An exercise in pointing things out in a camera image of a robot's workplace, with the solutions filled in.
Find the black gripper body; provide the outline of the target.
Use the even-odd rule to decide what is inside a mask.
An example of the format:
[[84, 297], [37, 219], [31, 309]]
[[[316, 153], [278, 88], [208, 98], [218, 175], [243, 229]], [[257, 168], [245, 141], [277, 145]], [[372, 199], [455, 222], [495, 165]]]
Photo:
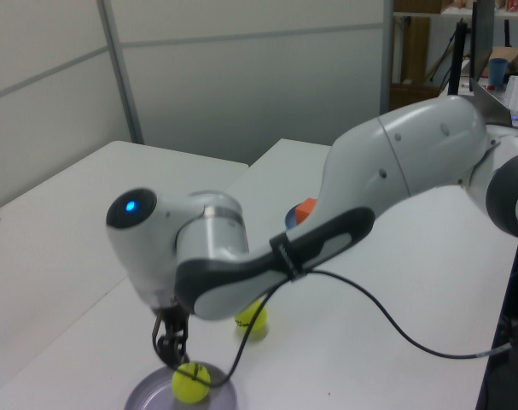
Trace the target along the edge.
[[155, 310], [154, 334], [157, 336], [160, 326], [164, 325], [167, 337], [187, 333], [187, 312], [178, 303]]

